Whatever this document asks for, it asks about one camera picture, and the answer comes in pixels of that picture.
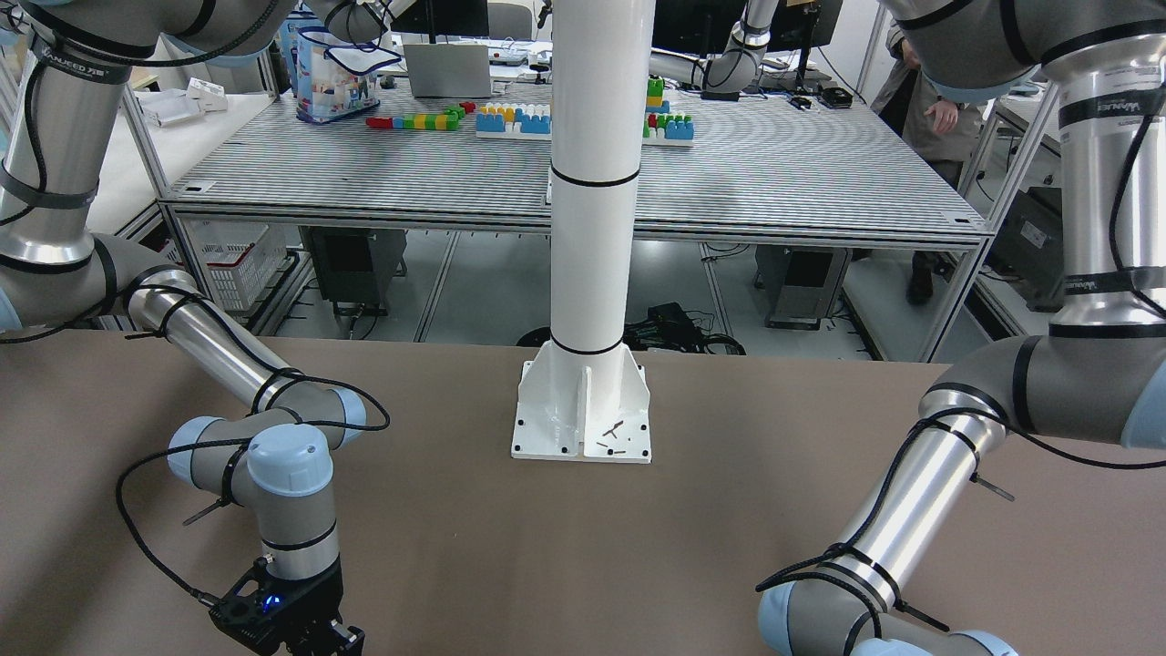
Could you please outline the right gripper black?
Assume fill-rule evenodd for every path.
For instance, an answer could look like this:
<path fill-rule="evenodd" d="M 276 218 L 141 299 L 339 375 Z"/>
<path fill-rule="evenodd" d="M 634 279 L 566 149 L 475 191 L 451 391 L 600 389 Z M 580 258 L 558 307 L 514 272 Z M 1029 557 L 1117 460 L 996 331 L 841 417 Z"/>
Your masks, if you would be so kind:
<path fill-rule="evenodd" d="M 365 632 L 346 626 L 339 613 L 344 597 L 340 560 L 301 580 L 274 579 L 276 646 L 292 655 L 361 655 Z"/>

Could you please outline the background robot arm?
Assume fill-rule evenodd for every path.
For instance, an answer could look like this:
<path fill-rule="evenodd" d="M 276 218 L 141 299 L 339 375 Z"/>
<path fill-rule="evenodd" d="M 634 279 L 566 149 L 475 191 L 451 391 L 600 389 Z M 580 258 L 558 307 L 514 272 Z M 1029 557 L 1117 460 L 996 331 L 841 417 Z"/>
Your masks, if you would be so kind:
<path fill-rule="evenodd" d="M 770 50 L 779 1 L 658 1 L 649 75 L 736 96 Z"/>

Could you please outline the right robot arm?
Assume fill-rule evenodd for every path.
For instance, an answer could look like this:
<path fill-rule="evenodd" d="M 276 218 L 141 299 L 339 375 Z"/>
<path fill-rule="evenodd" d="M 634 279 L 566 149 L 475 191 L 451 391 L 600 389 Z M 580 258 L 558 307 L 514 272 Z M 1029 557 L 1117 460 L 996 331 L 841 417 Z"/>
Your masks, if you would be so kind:
<path fill-rule="evenodd" d="M 218 630 L 261 655 L 358 655 L 365 634 L 339 614 L 344 593 L 332 454 L 379 403 L 366 392 L 292 368 L 201 294 L 187 267 L 87 231 L 104 155 L 133 68 L 159 38 L 194 63 L 261 54 L 292 1 L 20 1 L 28 61 L 3 161 L 3 331 L 66 327 L 122 311 L 250 403 L 243 419 L 188 421 L 162 453 L 171 472 L 254 512 L 262 550 L 208 606 Z"/>

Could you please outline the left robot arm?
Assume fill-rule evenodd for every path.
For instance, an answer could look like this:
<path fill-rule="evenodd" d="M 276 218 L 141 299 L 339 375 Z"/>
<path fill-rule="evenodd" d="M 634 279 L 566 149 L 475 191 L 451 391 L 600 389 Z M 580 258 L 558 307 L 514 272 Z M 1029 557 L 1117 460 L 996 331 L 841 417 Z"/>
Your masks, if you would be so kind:
<path fill-rule="evenodd" d="M 1040 70 L 1060 93 L 1063 304 L 1047 336 L 937 378 L 836 544 L 757 586 L 782 655 L 1012 655 L 990 632 L 893 616 L 979 463 L 1007 435 L 1163 447 L 1161 1 L 888 1 L 937 91 L 999 96 Z"/>

